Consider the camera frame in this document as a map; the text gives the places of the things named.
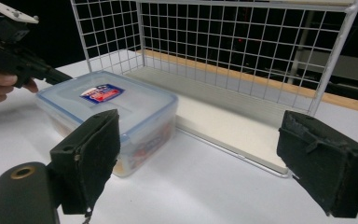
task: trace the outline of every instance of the blue container lid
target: blue container lid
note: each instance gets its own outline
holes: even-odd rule
[[[105,71],[51,86],[36,96],[77,126],[94,114],[117,109],[122,142],[149,119],[177,106],[177,96],[170,92]]]

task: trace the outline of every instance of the white wire rack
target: white wire rack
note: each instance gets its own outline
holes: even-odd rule
[[[315,115],[358,11],[358,0],[71,1],[91,72],[175,91],[177,127],[280,177],[283,113]]]
[[[153,67],[312,116],[358,10],[358,1],[71,1],[90,71]],[[313,52],[330,59],[310,63]]]

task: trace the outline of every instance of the white tabletop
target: white tabletop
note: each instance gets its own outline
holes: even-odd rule
[[[63,68],[88,73],[85,63]],[[38,82],[39,88],[49,86]],[[358,141],[358,112],[322,103],[316,118]],[[0,175],[29,161],[49,163],[62,137],[25,89],[0,104]],[[63,215],[61,223],[81,223]],[[106,183],[91,223],[358,223],[327,217],[294,179],[271,175],[185,133],[177,132],[138,171]]]

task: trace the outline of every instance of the plastic food container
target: plastic food container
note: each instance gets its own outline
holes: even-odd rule
[[[175,130],[176,95],[108,72],[90,73],[36,96],[64,137],[90,116],[117,109],[121,142],[113,170],[117,176],[132,174]]]

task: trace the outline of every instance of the wire grid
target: wire grid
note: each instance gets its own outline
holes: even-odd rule
[[[308,112],[324,74],[315,71],[326,71],[313,52],[331,54],[347,16],[255,2],[72,2],[90,71],[148,66]]]

